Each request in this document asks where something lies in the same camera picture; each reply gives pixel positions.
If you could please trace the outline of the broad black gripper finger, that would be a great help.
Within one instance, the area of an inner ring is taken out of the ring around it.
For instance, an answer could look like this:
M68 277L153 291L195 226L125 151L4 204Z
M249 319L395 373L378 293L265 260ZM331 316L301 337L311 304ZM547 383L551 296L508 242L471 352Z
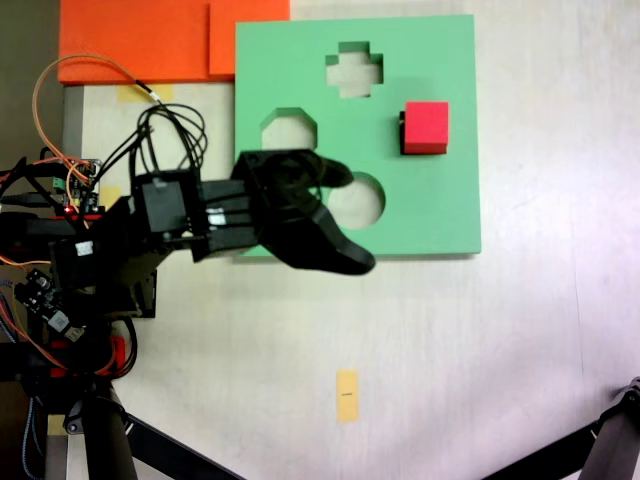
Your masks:
M268 225L268 250L290 267L342 275L365 275L374 256L347 238L327 208Z

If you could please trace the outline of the thin black gripper finger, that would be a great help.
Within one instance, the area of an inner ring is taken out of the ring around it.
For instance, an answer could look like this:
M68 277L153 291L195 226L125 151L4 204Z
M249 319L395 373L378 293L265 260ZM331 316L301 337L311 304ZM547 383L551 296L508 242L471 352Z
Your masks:
M352 171L343 163L317 156L314 159L314 181L320 187L342 188L354 181Z

